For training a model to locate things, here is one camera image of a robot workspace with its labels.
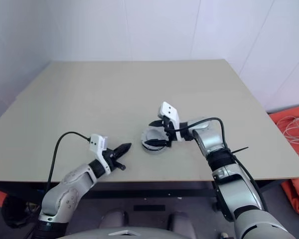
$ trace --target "white cable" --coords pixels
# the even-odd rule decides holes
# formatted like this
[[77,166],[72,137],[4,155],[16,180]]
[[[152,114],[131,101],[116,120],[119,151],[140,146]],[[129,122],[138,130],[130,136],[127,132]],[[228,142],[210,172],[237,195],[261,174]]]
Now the white cable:
[[[283,126],[283,123],[285,123],[285,125],[287,123],[285,130],[282,130],[285,127]],[[283,135],[286,137],[289,143],[299,144],[299,118],[298,117],[294,117],[294,116],[283,117],[277,122],[276,125],[282,131]]]

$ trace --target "beige tabletop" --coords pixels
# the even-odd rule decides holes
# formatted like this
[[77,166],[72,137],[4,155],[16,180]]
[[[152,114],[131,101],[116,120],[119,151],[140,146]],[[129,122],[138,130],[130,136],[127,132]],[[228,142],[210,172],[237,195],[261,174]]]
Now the beige tabletop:
[[[141,147],[141,133],[157,120],[163,101],[180,120],[219,117],[228,146],[255,179],[299,177],[299,157],[224,60],[187,62],[55,62],[0,118],[0,181],[46,181],[59,136],[77,131],[109,137],[109,148],[131,142],[101,181],[207,181],[211,170],[194,141],[159,155]],[[66,136],[52,181],[94,159],[86,141]]]

